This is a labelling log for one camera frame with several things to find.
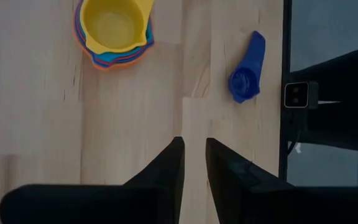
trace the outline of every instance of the gray floor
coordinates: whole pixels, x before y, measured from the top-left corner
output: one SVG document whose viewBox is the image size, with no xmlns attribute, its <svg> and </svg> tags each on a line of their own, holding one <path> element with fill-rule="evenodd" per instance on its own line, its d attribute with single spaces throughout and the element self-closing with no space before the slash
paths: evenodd
<svg viewBox="0 0 358 224">
<path fill-rule="evenodd" d="M 293 0 L 292 11 L 292 71 L 358 49 L 358 0 Z M 288 181 L 358 186 L 358 152 L 301 144 L 288 158 Z"/>
</svg>

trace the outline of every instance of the yellow cup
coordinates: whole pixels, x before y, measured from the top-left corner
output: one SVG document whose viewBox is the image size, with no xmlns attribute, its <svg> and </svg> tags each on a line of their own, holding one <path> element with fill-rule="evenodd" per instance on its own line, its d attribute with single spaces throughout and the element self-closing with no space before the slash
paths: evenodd
<svg viewBox="0 0 358 224">
<path fill-rule="evenodd" d="M 123 53 L 147 43 L 154 0 L 84 0 L 80 21 L 86 46 L 96 54 Z"/>
</svg>

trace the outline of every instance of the black cable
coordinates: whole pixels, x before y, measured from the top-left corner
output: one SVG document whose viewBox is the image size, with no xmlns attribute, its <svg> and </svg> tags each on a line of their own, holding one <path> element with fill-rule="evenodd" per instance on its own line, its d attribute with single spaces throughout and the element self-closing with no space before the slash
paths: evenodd
<svg viewBox="0 0 358 224">
<path fill-rule="evenodd" d="M 296 135 L 296 140 L 292 141 L 290 144 L 290 147 L 288 148 L 288 155 L 292 152 L 292 150 L 295 148 L 296 144 L 299 141 L 299 138 L 301 137 L 301 131 L 298 130 L 298 134 Z"/>
</svg>

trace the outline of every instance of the blue scoop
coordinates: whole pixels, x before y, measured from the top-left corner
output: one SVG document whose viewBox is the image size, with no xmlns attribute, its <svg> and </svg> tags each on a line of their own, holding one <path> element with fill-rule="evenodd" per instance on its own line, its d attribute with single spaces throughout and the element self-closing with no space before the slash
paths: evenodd
<svg viewBox="0 0 358 224">
<path fill-rule="evenodd" d="M 259 94 L 265 49 L 265 38 L 254 31 L 247 53 L 229 78 L 229 90 L 236 102 L 242 103 Z"/>
</svg>

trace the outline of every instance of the wooden table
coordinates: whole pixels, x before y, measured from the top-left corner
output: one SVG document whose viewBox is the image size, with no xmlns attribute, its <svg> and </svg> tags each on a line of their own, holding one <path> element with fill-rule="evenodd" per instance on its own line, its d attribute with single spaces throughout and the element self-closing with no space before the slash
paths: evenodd
<svg viewBox="0 0 358 224">
<path fill-rule="evenodd" d="M 78 0 L 0 0 L 0 199 L 27 183 L 123 184 L 174 136 L 186 144 L 181 223 L 217 223 L 205 164 L 214 137 L 278 174 L 283 0 L 156 0 L 156 43 L 100 72 L 74 41 Z M 257 30 L 261 94 L 227 78 Z"/>
</svg>

